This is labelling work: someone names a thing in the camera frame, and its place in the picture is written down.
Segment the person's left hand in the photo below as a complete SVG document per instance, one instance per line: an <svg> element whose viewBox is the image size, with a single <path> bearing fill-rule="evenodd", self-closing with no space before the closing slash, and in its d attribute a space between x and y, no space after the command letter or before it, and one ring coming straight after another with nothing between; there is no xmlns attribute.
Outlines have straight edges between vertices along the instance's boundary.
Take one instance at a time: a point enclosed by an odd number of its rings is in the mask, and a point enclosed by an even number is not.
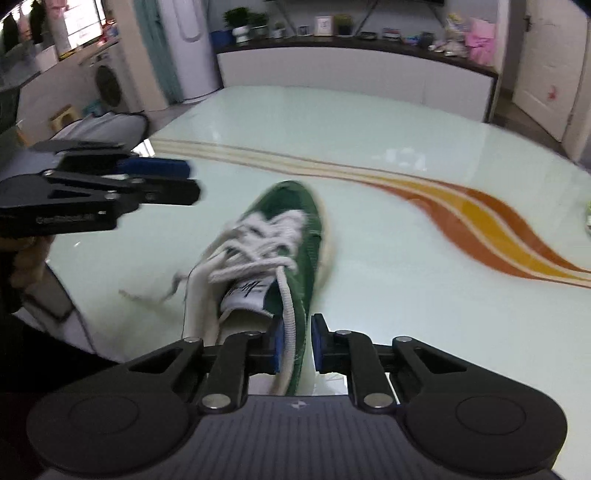
<svg viewBox="0 0 591 480"><path fill-rule="evenodd" d="M10 284L16 289L27 289L44 276L46 260L54 242L54 236L31 239L16 253Z"/></svg>

